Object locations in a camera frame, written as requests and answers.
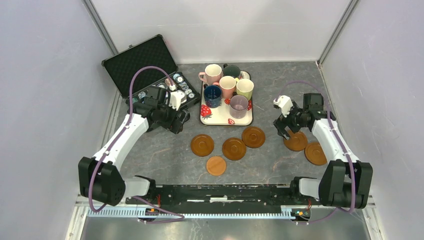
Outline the dark brown wooden coaster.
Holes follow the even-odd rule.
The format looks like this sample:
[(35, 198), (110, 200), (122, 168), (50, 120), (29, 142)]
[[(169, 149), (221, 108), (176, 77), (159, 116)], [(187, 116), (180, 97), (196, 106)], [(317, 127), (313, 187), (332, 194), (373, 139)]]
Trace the dark brown wooden coaster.
[(261, 128), (249, 126), (242, 132), (241, 139), (247, 147), (255, 149), (265, 143), (266, 135)]
[(304, 149), (306, 159), (313, 165), (323, 166), (327, 164), (327, 158), (319, 142), (308, 143)]
[(206, 157), (211, 154), (214, 146), (214, 140), (207, 134), (196, 135), (190, 143), (191, 151), (199, 157)]
[(284, 139), (283, 144), (291, 151), (300, 152), (303, 151), (307, 144), (308, 139), (306, 135), (301, 132), (293, 132), (291, 130), (288, 131), (289, 139)]
[(245, 143), (236, 137), (228, 138), (222, 145), (223, 155), (232, 161), (241, 160), (247, 151)]

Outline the strawberry pattern white tray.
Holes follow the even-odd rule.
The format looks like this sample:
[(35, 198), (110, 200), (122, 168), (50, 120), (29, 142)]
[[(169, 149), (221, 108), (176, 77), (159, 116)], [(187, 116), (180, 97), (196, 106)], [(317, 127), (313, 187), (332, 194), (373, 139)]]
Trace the strawberry pattern white tray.
[[(241, 79), (250, 79), (251, 75), (244, 70), (241, 70)], [(253, 103), (251, 100), (248, 101), (247, 113), (243, 118), (237, 119), (230, 115), (230, 99), (221, 97), (221, 106), (216, 108), (209, 108), (206, 106), (204, 101), (204, 88), (208, 84), (204, 83), (201, 87), (201, 101), (199, 107), (199, 120), (205, 126), (230, 126), (230, 127), (247, 127), (253, 122)], [(233, 96), (237, 95), (236, 87), (233, 92)]]

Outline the black poker chip case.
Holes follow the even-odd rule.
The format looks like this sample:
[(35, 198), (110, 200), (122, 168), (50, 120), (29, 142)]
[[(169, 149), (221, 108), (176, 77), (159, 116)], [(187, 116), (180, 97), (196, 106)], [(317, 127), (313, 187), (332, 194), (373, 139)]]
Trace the black poker chip case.
[(130, 103), (130, 83), (136, 72), (148, 66), (164, 70), (169, 77), (156, 69), (147, 69), (139, 73), (133, 83), (133, 102), (141, 100), (151, 86), (172, 90), (181, 90), (186, 94), (187, 101), (182, 108), (187, 109), (196, 105), (201, 95), (187, 80), (177, 66), (164, 37), (157, 34), (137, 45), (131, 46), (121, 53), (102, 61), (108, 75), (117, 87), (120, 95), (128, 105)]

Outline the purple glass mug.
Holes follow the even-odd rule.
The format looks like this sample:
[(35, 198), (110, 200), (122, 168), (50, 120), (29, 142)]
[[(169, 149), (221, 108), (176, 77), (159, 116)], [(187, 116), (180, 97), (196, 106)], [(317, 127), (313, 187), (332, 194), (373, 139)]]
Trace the purple glass mug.
[(234, 95), (230, 99), (229, 106), (230, 115), (235, 119), (241, 119), (247, 114), (249, 101), (243, 95)]

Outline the light brown wooden coaster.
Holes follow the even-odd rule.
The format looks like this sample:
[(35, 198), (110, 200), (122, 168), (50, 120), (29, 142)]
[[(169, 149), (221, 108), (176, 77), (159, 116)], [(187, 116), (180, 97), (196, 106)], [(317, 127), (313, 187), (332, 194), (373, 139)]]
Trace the light brown wooden coaster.
[(212, 176), (220, 176), (226, 169), (226, 161), (220, 156), (212, 156), (206, 162), (206, 170)]

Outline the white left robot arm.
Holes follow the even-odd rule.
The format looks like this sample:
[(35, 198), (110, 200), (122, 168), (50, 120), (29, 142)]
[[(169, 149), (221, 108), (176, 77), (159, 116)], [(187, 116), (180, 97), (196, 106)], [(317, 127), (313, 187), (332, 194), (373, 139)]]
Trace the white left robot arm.
[(93, 157), (78, 163), (80, 194), (90, 201), (116, 206), (123, 198), (138, 196), (145, 204), (153, 203), (157, 190), (154, 181), (143, 176), (123, 178), (120, 169), (137, 140), (153, 125), (174, 134), (182, 131), (190, 114), (182, 109), (187, 96), (182, 90), (169, 91), (150, 86), (146, 96), (130, 100), (128, 112), (111, 139)]

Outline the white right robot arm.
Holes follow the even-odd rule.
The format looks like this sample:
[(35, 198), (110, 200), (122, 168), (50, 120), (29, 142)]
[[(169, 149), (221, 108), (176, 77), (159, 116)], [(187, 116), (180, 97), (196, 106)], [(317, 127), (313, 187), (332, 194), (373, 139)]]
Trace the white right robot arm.
[(344, 208), (346, 211), (367, 206), (373, 167), (363, 162), (350, 150), (339, 131), (334, 114), (324, 109), (325, 100), (320, 93), (306, 93), (303, 106), (286, 95), (273, 100), (273, 106), (281, 111), (273, 125), (277, 134), (289, 140), (290, 132), (308, 128), (320, 144), (327, 159), (327, 167), (321, 178), (295, 177), (290, 183), (289, 199), (302, 204), (309, 197), (323, 206)]

